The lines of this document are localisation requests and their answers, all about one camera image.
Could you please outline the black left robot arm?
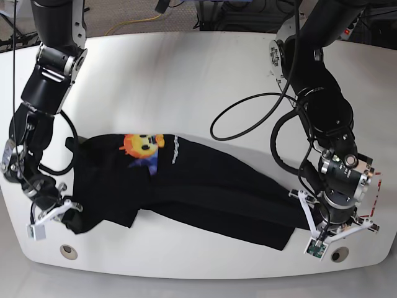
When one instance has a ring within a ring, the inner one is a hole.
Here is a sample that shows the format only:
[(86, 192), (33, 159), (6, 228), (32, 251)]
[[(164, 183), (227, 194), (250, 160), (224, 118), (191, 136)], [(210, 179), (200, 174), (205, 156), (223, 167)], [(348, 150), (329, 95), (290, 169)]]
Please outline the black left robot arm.
[[(322, 221), (315, 223), (311, 214), (306, 218), (311, 242), (320, 245), (368, 227), (356, 211), (372, 180), (373, 160), (358, 151), (353, 108), (323, 58), (324, 48), (353, 23), (367, 1), (318, 1), (306, 17), (300, 14), (302, 6), (303, 1), (295, 2), (293, 15), (270, 44), (281, 90), (295, 93), (293, 110), (272, 131), (270, 151), (275, 162), (303, 184), (298, 195), (302, 206), (317, 205)], [(310, 150), (319, 151), (317, 166), (304, 158), (294, 168), (277, 151), (279, 130), (293, 117), (300, 118)]]

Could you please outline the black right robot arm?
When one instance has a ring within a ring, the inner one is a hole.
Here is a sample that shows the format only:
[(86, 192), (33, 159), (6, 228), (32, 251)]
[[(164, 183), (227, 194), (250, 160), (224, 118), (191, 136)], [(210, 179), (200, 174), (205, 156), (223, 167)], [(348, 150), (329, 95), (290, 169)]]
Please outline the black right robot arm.
[[(32, 205), (45, 212), (55, 211), (68, 229), (79, 232), (83, 226), (83, 207), (63, 188), (56, 187), (55, 176), (69, 173), (78, 159), (77, 131), (62, 110), (87, 55), (84, 1), (31, 1), (35, 27), (41, 41), (35, 66), (24, 90), (22, 102), (13, 110), (1, 173), (10, 183), (20, 184)], [(61, 115), (72, 131), (66, 142), (73, 157), (63, 170), (42, 164), (56, 115)]]

